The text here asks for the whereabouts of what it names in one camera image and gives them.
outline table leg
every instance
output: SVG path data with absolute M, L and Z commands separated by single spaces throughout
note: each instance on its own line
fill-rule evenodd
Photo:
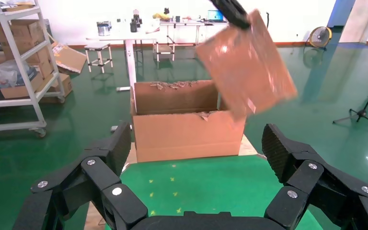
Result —
M 136 83 L 136 67 L 135 67 L 133 44 L 134 40 L 126 40 L 127 72 L 129 75 L 129 84 L 134 89 L 134 85 Z M 130 87 L 118 87 L 116 90 L 117 91 L 130 90 Z

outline black container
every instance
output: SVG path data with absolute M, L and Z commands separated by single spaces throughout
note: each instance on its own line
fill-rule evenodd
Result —
M 137 23 L 135 22 L 135 19 L 132 19 L 132 22 L 130 23 L 130 31 L 132 33 L 136 33 L 138 31 Z

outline cardboard sheet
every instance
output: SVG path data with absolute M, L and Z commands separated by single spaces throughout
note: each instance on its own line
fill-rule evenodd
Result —
M 81 73 L 87 60 L 85 54 L 57 42 L 53 43 L 52 47 L 59 67 L 74 73 Z
M 259 11 L 254 10 L 248 19 L 249 30 L 230 25 L 196 48 L 235 119 L 297 96 Z

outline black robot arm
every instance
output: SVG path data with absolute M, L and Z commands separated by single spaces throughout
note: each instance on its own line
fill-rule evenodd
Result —
M 129 124 L 123 122 L 110 138 L 36 181 L 12 229 L 62 230 L 65 220 L 92 201 L 113 230 L 292 230 L 310 204 L 341 229 L 368 230 L 368 184 L 328 165 L 310 145 L 286 138 L 275 125 L 264 128 L 263 152 L 284 187 L 264 217 L 229 212 L 148 217 L 146 206 L 119 178 L 130 142 Z

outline open cardboard box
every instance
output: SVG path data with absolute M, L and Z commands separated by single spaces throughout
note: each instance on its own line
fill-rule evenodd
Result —
M 250 30 L 230 25 L 196 47 L 213 81 L 135 83 L 138 162 L 238 155 L 246 116 L 297 96 L 259 11 L 248 20 Z
M 213 81 L 135 83 L 136 102 L 132 92 L 138 162 L 238 155 L 245 119 L 217 106 Z

